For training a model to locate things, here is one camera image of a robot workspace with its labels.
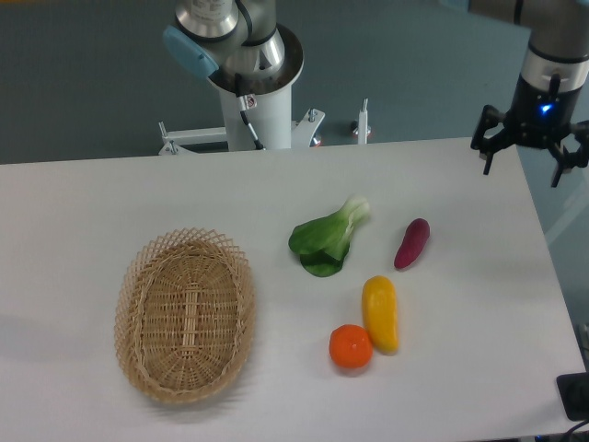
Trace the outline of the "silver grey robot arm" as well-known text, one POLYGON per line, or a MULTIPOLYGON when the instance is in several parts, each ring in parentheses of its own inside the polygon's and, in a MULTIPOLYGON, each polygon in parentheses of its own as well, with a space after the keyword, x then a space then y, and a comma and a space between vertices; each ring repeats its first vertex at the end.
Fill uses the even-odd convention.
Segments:
MULTIPOLYGON (((471 148, 486 163, 513 145, 550 152, 555 176, 588 164, 588 125, 572 114, 588 77, 588 5, 584 1, 456 1, 454 8, 529 29, 511 107, 482 110, 471 148)), ((292 119, 292 86, 304 54, 276 20, 273 1, 179 1, 163 33, 171 57, 219 92, 224 127, 163 133, 166 147, 224 136, 233 151, 307 148, 321 111, 292 119)))

